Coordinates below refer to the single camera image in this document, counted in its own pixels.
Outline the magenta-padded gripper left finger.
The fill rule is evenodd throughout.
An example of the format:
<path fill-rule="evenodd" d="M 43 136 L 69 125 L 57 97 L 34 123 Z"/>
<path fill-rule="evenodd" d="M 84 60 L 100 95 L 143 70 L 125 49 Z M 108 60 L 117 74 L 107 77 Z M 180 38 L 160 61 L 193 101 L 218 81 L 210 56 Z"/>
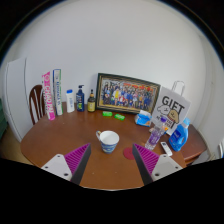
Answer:
<path fill-rule="evenodd" d="M 42 169 L 79 185 L 90 155 L 91 145 L 87 143 L 66 155 L 56 154 Z"/>

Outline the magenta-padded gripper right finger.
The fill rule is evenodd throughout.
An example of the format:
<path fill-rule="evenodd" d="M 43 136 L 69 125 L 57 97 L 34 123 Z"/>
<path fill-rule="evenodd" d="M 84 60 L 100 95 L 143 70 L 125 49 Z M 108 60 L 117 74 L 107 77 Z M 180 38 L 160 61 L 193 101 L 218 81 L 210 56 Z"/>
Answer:
<path fill-rule="evenodd" d="M 158 155 L 138 144 L 133 145 L 132 153 L 145 185 L 182 169 L 182 167 L 167 154 Z"/>

